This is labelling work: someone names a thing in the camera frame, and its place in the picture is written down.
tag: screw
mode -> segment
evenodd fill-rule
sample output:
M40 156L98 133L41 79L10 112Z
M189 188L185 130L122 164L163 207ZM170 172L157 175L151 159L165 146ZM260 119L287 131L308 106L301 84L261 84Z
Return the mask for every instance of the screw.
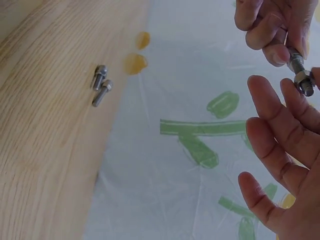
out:
M100 87L100 92L92 101L92 106L98 107L101 103L102 99L106 95L106 93L110 92L113 88L113 82L111 80L107 80L104 85Z
M95 77L95 81L93 84L93 90L94 91L99 91L104 80L106 79L108 73L108 69L105 65L99 65L96 69L95 69L95 73L94 75Z
M290 60L287 64L289 69L297 75L298 73L305 71L304 58L294 48L289 48ZM314 84L310 78L306 78L301 82L295 82L297 88L306 96L311 97L314 94Z

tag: wrinkled plastic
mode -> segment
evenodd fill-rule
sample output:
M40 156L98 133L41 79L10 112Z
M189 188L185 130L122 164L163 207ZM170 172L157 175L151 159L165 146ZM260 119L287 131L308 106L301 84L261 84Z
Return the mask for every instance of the wrinkled plastic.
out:
M250 75L293 78L246 46L234 1L154 0L148 46L137 53L96 182L85 240L275 240L248 210L238 175L252 173L273 201L294 198L251 149ZM305 67L320 65L320 14ZM319 106L320 93L309 98Z

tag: wood grain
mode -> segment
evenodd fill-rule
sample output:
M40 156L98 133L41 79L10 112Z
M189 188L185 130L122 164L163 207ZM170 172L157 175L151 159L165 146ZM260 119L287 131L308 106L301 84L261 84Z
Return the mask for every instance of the wood grain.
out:
M78 240L148 0L22 2L0 0L0 239ZM99 64L114 89L93 108Z

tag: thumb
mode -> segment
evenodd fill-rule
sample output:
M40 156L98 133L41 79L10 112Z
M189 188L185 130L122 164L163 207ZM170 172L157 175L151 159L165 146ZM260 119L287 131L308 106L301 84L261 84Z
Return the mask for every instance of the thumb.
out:
M318 0L294 0L291 2L292 12L288 24L287 45L296 48L306 59L308 32Z

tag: hand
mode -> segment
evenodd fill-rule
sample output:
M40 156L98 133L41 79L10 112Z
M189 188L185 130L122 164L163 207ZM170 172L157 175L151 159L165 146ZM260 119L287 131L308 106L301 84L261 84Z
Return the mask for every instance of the hand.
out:
M247 32L247 45L262 49L269 63L280 67L290 59L286 36L286 45L307 58L307 35L317 4L318 0L236 0L234 20Z
M319 86L320 68L312 72ZM248 87L259 116L246 123L248 139L270 174L296 200L289 209L276 206L255 178L243 172L238 181L244 200L280 240L320 239L320 113L289 79L281 82L286 107L264 77L251 76Z

